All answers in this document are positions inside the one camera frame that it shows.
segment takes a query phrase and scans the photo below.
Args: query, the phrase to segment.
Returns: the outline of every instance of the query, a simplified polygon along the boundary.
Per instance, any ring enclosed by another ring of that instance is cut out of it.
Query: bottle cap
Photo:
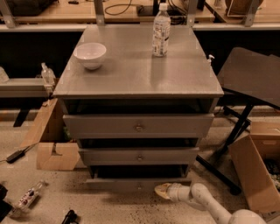
[[[160,11],[167,11],[167,3],[160,3],[159,10]]]

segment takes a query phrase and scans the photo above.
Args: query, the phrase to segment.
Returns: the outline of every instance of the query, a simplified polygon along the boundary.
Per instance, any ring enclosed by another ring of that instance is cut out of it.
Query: bottle label
[[[153,54],[164,56],[167,53],[170,23],[168,21],[155,21],[153,30]]]

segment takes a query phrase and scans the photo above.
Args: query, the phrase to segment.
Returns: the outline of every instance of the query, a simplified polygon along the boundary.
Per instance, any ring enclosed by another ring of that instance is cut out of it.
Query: metal post
[[[250,6],[248,7],[248,11],[246,16],[244,17],[242,23],[249,27],[254,23],[255,15],[257,8],[259,7],[260,1],[259,0],[251,0]]]
[[[97,25],[105,25],[103,1],[102,0],[94,0],[94,8],[95,8]]]
[[[13,15],[11,14],[11,10],[6,0],[0,0],[0,11],[3,15],[3,21],[9,28],[15,28],[17,26],[17,22],[15,21]]]
[[[188,9],[187,9],[187,20],[186,20],[187,26],[193,27],[193,25],[194,25],[197,5],[198,5],[198,0],[189,1],[189,5],[188,5]]]

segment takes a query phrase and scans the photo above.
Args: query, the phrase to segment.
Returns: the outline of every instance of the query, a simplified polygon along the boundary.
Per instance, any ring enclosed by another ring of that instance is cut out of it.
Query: white bowl
[[[87,69],[96,69],[102,65],[106,46],[100,43],[85,43],[76,46],[73,56]]]

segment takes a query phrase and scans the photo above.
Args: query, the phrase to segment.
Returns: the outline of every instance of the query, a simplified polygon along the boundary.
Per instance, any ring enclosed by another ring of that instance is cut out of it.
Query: wooden workbench
[[[103,2],[104,10],[116,4],[129,4],[130,0],[108,0]],[[174,1],[177,6],[182,7],[179,0]],[[133,0],[131,6],[123,13],[112,16],[107,13],[105,15],[105,23],[140,23],[151,22],[154,17],[139,17],[135,5],[152,5],[151,0]],[[117,6],[108,9],[109,13],[119,13],[125,10],[127,6]],[[57,24],[57,23],[95,23],[95,6],[93,1],[80,0],[79,4],[69,4],[68,0],[60,0],[59,3],[54,2],[40,15],[36,17],[17,17],[17,21],[21,24]],[[197,10],[196,22],[213,22],[214,15],[207,7],[204,10]]]
[[[221,7],[214,5],[215,0],[206,0],[206,7],[221,21],[229,24],[239,24],[243,17],[228,17],[225,0],[221,0]],[[263,0],[255,14],[254,23],[279,23],[280,2],[278,0]]]

